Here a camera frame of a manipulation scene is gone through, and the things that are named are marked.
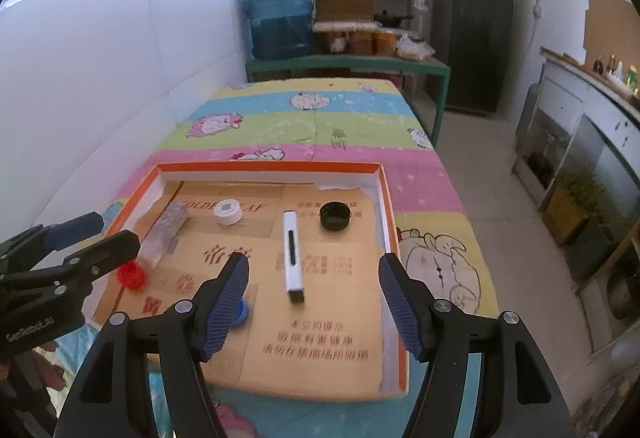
blue gripper pad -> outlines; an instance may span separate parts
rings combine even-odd
[[[422,332],[431,324],[431,292],[424,283],[409,278],[402,263],[393,253],[380,258],[378,279],[402,344],[416,360],[423,362],[427,350]]]
[[[207,316],[204,340],[200,349],[206,360],[210,360],[214,353],[222,349],[231,323],[236,319],[238,305],[244,295],[244,290],[249,283],[249,260],[243,254],[233,253],[229,257],[227,265],[232,259],[235,259],[236,262],[232,264],[232,271],[228,274],[228,278]],[[215,281],[224,281],[224,278],[221,277],[224,272],[225,269],[220,272]]]
[[[61,251],[100,234],[103,226],[104,221],[98,213],[88,213],[59,225],[51,225],[44,236],[44,246],[48,251]]]

black bottle cap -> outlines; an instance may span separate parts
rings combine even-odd
[[[346,203],[329,202],[320,208],[320,223],[328,231],[341,231],[349,225],[351,210]]]

pink stripe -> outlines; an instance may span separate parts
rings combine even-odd
[[[131,195],[149,170],[161,162],[231,160],[271,146],[243,146],[223,149],[162,149],[140,166],[118,192],[118,197]],[[283,144],[276,149],[286,160],[325,160],[379,162],[385,168],[391,200],[396,211],[464,212],[447,172],[434,151],[350,146],[346,149],[330,145],[313,147],[305,144]]]

person's hand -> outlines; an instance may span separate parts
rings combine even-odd
[[[41,346],[41,348],[47,352],[54,352],[57,347],[58,345],[55,342],[47,342]],[[38,370],[40,379],[47,388],[51,388],[56,391],[62,391],[65,389],[66,382],[63,378],[65,369],[62,366],[51,364],[45,357],[35,351],[28,353],[33,354],[33,360],[36,364],[36,369]],[[0,362],[0,382],[5,380],[8,375],[8,365]]]

white bottle cap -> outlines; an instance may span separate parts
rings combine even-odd
[[[231,198],[218,202],[213,208],[213,217],[220,225],[233,225],[242,218],[240,202]]]

